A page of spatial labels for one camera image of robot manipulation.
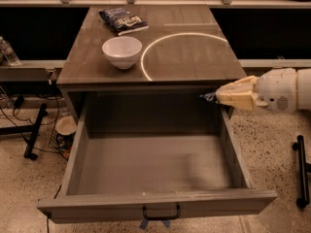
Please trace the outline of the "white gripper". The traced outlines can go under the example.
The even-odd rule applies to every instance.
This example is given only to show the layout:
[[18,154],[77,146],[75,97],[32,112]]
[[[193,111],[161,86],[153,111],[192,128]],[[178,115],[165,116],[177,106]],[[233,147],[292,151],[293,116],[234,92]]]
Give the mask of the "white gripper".
[[216,91],[217,100],[240,110],[251,111],[264,107],[270,111],[296,110],[296,70],[273,69],[260,78],[248,76],[222,85]]

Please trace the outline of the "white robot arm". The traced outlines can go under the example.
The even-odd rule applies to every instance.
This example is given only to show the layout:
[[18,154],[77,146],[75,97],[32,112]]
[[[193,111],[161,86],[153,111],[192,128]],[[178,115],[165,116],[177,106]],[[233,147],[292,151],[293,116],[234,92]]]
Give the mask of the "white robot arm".
[[217,101],[240,110],[262,107],[293,112],[311,109],[311,69],[272,69],[260,77],[249,76],[221,86]]

